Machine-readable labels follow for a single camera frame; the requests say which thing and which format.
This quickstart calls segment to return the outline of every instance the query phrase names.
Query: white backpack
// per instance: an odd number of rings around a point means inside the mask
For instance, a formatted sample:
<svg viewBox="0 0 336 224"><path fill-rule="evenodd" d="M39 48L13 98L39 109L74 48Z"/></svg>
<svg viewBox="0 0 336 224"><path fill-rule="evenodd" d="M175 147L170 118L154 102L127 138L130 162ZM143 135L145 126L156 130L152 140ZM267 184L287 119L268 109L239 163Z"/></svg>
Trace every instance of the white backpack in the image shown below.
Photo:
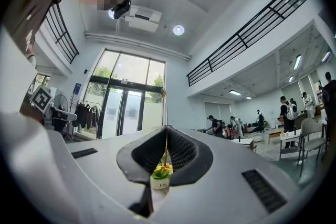
<svg viewBox="0 0 336 224"><path fill-rule="evenodd" d="M287 107L287 119L291 121L295 120L299 115L296 105L295 104L285 104L285 105Z"/></svg>

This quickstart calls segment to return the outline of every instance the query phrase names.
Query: glass door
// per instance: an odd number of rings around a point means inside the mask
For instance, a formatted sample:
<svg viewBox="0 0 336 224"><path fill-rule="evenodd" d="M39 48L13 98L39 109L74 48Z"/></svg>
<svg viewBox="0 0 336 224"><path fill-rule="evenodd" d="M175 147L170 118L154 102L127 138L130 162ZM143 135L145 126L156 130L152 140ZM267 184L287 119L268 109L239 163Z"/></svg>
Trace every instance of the glass door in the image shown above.
<svg viewBox="0 0 336 224"><path fill-rule="evenodd" d="M120 135L140 131L143 114L143 106L141 109L142 96L143 92L141 91L125 90Z"/></svg>
<svg viewBox="0 0 336 224"><path fill-rule="evenodd" d="M111 138L118 135L119 118L124 89L109 87L109 94L106 102L105 114L103 118L101 138Z"/></svg>

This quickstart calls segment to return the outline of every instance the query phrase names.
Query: green leaves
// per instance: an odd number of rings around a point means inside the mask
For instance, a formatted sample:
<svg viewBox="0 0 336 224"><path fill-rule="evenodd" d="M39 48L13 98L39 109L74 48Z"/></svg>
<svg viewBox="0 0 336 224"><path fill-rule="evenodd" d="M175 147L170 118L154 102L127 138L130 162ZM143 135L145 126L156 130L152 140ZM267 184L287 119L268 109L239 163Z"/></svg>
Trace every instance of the green leaves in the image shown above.
<svg viewBox="0 0 336 224"><path fill-rule="evenodd" d="M169 175L169 172L167 170L156 170L153 173L153 178L154 179L164 179L167 178Z"/></svg>

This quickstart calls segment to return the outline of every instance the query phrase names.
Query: black railing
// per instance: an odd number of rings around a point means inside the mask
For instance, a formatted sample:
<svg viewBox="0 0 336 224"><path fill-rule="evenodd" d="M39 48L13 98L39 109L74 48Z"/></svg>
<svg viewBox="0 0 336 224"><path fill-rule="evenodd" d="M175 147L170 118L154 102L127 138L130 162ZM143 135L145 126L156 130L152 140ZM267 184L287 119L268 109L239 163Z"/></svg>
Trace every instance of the black railing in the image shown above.
<svg viewBox="0 0 336 224"><path fill-rule="evenodd" d="M201 62L188 75L189 87L252 46L306 0L272 0L256 16Z"/></svg>
<svg viewBox="0 0 336 224"><path fill-rule="evenodd" d="M45 22L56 46L67 61L72 63L79 52L69 35L58 4L54 4L50 7Z"/></svg>

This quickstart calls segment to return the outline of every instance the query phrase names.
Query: floor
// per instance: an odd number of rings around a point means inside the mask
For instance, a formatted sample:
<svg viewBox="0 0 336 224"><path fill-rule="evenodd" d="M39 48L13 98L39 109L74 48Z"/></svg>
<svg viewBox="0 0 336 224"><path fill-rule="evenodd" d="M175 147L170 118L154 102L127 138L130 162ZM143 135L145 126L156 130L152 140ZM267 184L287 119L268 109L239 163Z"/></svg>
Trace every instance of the floor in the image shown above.
<svg viewBox="0 0 336 224"><path fill-rule="evenodd" d="M321 116L316 116L314 118L318 123L321 122ZM270 143L268 144L268 132L269 130L265 130L264 133L250 133L244 134L244 138L252 138L254 136L262 136L262 141L254 143L257 145L257 154L262 156L263 158L273 162L276 166L281 168L284 172L286 172L297 184L300 188L304 188L308 185L315 176L316 173L316 156L318 150L309 152L308 158L304 159L304 166L302 175L300 177L300 164L297 166L299 153L291 153L286 155L281 155L281 160L279 160L280 155L280 137L275 137L270 139ZM320 136L320 134L311 134L310 139ZM321 162L320 154L317 164L319 165Z"/></svg>

